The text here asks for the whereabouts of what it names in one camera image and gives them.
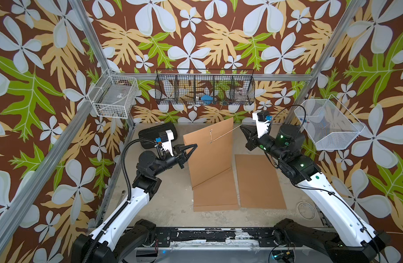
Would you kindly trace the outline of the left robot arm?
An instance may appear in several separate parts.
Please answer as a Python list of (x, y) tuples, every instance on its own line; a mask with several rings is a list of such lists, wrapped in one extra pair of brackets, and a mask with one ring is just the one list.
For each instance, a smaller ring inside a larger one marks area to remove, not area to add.
[(127, 197), (99, 227), (88, 236), (80, 235), (73, 244), (73, 263), (123, 263), (136, 248), (153, 245), (156, 225), (139, 220), (132, 230), (128, 226), (139, 211), (157, 193), (162, 172), (174, 165), (181, 168), (197, 149), (197, 144), (176, 145), (171, 151), (144, 151), (136, 165), (136, 178), (130, 182), (126, 176)]

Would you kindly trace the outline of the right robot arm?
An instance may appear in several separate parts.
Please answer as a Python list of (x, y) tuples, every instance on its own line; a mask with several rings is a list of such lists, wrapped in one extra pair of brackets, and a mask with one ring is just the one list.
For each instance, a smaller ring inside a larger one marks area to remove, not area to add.
[(366, 223), (330, 185), (314, 160), (301, 153), (305, 136), (299, 127), (285, 124), (276, 137), (269, 134), (270, 127), (269, 123), (241, 126), (245, 147), (250, 151), (259, 148), (275, 159), (275, 168), (314, 202), (335, 229), (319, 231), (284, 219), (274, 226), (276, 244), (306, 246), (334, 263), (369, 263), (379, 256), (390, 242), (389, 235)]

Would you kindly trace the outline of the brown file bag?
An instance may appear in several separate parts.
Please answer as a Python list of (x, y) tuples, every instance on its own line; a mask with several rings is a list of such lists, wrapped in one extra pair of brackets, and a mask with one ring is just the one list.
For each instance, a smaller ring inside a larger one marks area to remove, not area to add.
[(286, 209), (276, 169), (262, 155), (235, 155), (241, 207)]
[(233, 120), (226, 119), (183, 136), (186, 145), (198, 146), (188, 161), (192, 187), (231, 167), (233, 128)]
[(232, 168), (193, 188), (193, 210), (223, 211), (240, 208)]

